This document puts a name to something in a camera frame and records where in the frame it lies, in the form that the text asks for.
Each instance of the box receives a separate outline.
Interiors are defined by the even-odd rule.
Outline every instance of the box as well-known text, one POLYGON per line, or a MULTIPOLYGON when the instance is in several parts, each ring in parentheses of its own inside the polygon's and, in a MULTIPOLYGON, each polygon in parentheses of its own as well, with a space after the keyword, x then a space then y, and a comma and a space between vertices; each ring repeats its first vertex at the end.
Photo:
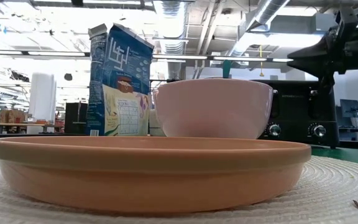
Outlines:
POLYGON ((153 45, 114 24, 89 30, 91 81, 86 133, 91 136, 146 136, 150 111, 153 45))

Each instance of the ceiling duct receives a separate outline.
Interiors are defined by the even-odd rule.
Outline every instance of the ceiling duct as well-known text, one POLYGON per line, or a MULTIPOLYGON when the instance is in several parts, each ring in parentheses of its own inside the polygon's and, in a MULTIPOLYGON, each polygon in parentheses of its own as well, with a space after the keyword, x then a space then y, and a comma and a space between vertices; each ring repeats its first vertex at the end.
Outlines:
MULTIPOLYGON (((246 31, 270 23, 276 17, 278 10, 285 7, 289 1, 290 0, 260 0, 258 8, 246 16, 246 31)), ((255 34, 245 32, 234 47, 228 52, 228 56, 239 57, 243 55, 250 45, 257 43, 256 39, 257 37, 255 34)))
MULTIPOLYGON (((187 15, 187 2, 181 1, 154 1, 155 12, 159 16, 161 29, 160 34, 167 40, 161 41, 163 54, 181 55, 185 52, 185 24, 187 15)), ((168 62, 168 78, 180 77, 181 63, 168 62)))

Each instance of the table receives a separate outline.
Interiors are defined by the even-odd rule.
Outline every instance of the table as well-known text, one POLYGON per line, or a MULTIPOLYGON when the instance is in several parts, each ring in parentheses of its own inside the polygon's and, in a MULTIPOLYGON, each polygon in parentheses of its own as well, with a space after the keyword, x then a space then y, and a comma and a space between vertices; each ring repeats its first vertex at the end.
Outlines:
POLYGON ((2 131, 4 129, 4 127, 16 127, 16 133, 20 133, 20 127, 27 127, 27 126, 38 126, 38 127, 43 127, 43 132, 47 132, 48 128, 62 128, 62 126, 55 126, 53 124, 27 124, 27 123, 17 123, 17 124, 12 124, 12 123, 0 123, 0 134, 2 134, 2 131))
POLYGON ((330 149, 329 147, 313 146, 312 155, 330 157, 334 159, 358 163, 358 149, 330 149))

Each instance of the computer monitor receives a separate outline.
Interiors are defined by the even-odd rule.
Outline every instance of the computer monitor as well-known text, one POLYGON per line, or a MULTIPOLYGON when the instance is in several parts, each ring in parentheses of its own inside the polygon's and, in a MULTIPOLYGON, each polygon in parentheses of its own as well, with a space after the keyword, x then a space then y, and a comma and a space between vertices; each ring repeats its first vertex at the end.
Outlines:
POLYGON ((341 109, 343 118, 358 118, 358 100, 342 100, 341 109))

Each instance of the ceiling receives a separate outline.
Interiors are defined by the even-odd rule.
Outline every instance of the ceiling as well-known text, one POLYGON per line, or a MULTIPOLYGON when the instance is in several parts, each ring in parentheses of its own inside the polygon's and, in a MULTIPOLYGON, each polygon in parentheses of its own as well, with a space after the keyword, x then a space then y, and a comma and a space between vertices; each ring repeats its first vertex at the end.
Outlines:
MULTIPOLYGON (((335 11, 340 1, 292 0, 279 11, 280 15, 312 16, 318 11, 335 11)), ((244 14, 257 7, 258 0, 226 0, 220 16, 214 16, 217 26, 207 54, 230 50, 236 43, 238 27, 244 20, 244 14)), ((169 24, 159 24, 158 16, 152 9, 151 1, 144 1, 144 9, 128 8, 140 4, 139 1, 84 0, 82 8, 72 7, 67 0, 6 0, 0 1, 0 50, 48 50, 59 52, 89 52, 90 40, 88 28, 105 23, 111 27, 114 22, 131 28, 146 41, 154 44, 155 53, 160 52, 161 36, 158 31, 169 29, 169 24)), ((341 1, 358 8, 358 0, 341 1)), ((209 6, 209 0, 197 0, 189 3, 186 21, 187 40, 185 53, 195 54, 203 29, 203 18, 209 6)), ((292 43, 262 45, 261 48, 247 49, 250 56, 283 57, 296 50, 292 43)), ((259 63, 250 63, 248 69, 254 69, 259 63)), ((269 68, 281 68, 283 64, 265 65, 269 68)), ((153 64, 152 78, 164 77, 166 65, 153 64)), ((8 69, 15 70, 29 78, 33 72, 51 72, 56 74, 59 87, 58 102, 61 106, 68 101, 88 98, 87 86, 90 81, 89 60, 67 60, 43 58, 13 58, 0 56, 0 83, 12 83, 8 69), (68 82, 63 76, 71 73, 73 80, 68 82)), ((10 88, 25 101, 29 97, 29 88, 10 88)))

